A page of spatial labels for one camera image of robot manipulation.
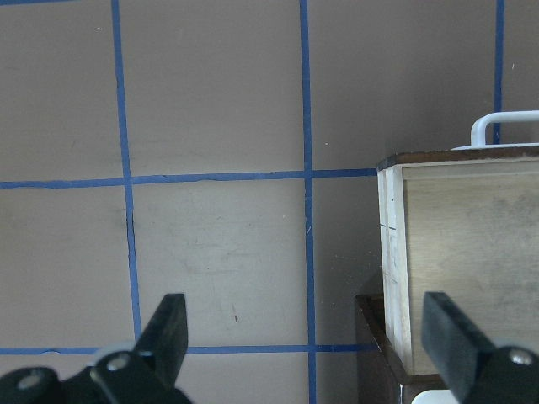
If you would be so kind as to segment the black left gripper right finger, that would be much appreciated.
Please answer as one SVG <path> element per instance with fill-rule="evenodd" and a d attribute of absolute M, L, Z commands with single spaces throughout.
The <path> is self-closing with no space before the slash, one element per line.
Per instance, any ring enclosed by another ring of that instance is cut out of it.
<path fill-rule="evenodd" d="M 421 341 L 457 402 L 538 402 L 538 354 L 496 346 L 444 292 L 424 294 Z"/>

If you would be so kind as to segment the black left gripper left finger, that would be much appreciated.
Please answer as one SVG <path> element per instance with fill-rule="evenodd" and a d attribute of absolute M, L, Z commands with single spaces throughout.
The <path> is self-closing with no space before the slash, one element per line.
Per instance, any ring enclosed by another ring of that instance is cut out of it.
<path fill-rule="evenodd" d="M 186 403 L 175 387 L 188 347 L 183 294 L 167 294 L 133 348 L 109 353 L 90 370 L 107 403 Z"/>

